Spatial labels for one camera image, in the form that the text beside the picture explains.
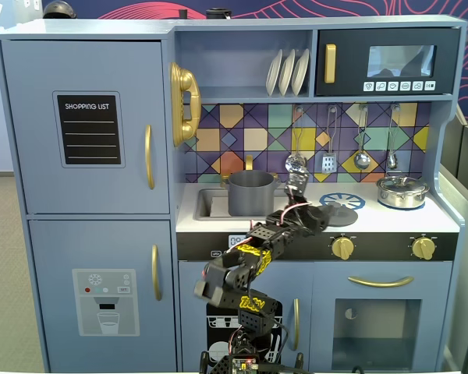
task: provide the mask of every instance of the microwave buttons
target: microwave buttons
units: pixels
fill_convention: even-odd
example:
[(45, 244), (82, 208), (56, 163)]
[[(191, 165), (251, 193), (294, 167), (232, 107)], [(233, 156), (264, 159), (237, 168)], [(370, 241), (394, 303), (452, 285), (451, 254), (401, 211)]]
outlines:
[(424, 83), (424, 89), (426, 91), (433, 91), (435, 90), (435, 81), (434, 80), (427, 80), (425, 83)]
[(399, 82), (388, 82), (388, 90), (389, 91), (399, 90)]
[(400, 90), (401, 91), (411, 91), (411, 82), (401, 82), (400, 83)]
[(374, 91), (374, 82), (364, 82), (364, 92)]
[(387, 89), (386, 82), (376, 82), (376, 91), (385, 91)]
[(413, 91), (422, 91), (423, 90), (423, 82), (415, 81), (413, 82)]

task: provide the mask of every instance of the toy kitchen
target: toy kitchen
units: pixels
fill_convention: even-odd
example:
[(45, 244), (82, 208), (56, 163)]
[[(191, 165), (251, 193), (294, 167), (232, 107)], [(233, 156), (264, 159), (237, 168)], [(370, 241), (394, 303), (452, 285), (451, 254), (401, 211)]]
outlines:
[(275, 323), (265, 358), (440, 371), (464, 221), (438, 165), (465, 39), (450, 16), (39, 19), (0, 33), (45, 370), (197, 372), (202, 351), (210, 366), (227, 355), (238, 315), (194, 285), (285, 209), (297, 165), (305, 197), (334, 214), (253, 282), (288, 328), (282, 347)]

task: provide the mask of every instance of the blue cabinet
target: blue cabinet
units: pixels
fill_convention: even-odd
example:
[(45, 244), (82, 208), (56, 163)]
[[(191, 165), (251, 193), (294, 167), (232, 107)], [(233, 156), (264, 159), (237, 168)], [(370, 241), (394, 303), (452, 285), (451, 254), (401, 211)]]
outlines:
[(52, 372), (174, 372), (168, 221), (31, 221)]
[(315, 264), (310, 371), (433, 372), (452, 263)]
[[(212, 308), (194, 296), (194, 285), (205, 264), (179, 263), (184, 372), (197, 372), (202, 351), (210, 352), (212, 365), (226, 355), (230, 334), (239, 326), (235, 310)], [(282, 363), (287, 366), (293, 367), (296, 355), (302, 352), (304, 368), (308, 367), (313, 272), (313, 263), (275, 261), (252, 284), (253, 289), (280, 302), (276, 318), (290, 331), (282, 352)], [(273, 329), (271, 352), (266, 356), (269, 361), (275, 359), (284, 335), (280, 328)]]
[(161, 43), (2, 51), (28, 213), (169, 213)]

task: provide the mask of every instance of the silver pot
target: silver pot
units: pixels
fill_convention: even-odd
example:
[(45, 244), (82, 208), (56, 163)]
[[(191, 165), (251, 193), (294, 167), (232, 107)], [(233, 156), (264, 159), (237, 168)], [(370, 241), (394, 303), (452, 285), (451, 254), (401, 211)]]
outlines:
[(376, 182), (378, 201), (397, 209), (416, 209), (424, 204), (424, 197), (430, 187), (410, 177), (384, 177)]
[(260, 217), (274, 212), (274, 191), (279, 184), (277, 175), (243, 170), (231, 174), (225, 183), (231, 216)]

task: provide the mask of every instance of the gray floor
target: gray floor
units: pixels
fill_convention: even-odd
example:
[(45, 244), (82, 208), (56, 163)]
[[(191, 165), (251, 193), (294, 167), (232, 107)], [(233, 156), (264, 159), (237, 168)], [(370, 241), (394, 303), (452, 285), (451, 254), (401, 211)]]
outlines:
[(0, 177), (0, 371), (43, 372), (14, 178)]

